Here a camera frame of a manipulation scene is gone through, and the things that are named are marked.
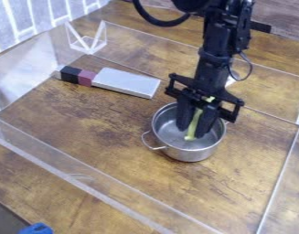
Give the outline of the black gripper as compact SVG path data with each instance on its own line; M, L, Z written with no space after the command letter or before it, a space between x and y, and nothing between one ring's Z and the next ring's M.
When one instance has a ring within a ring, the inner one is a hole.
M240 109L245 106L242 99L237 98L225 88L217 91L200 89L201 82L177 73L169 75L170 83L165 94L178 101L177 127L184 132L193 121L194 110L204 110L198 120L194 136L202 138L213 128L218 118L236 122Z

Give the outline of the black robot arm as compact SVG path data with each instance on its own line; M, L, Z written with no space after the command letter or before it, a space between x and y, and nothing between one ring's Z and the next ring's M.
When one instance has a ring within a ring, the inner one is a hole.
M166 94L177 99L177 127L186 131L196 127L201 138L212 130L217 120L234 122L242 99L226 90L233 74L234 56L241 56L250 45L250 0L173 0L188 15L205 17L204 46L192 78L173 73Z

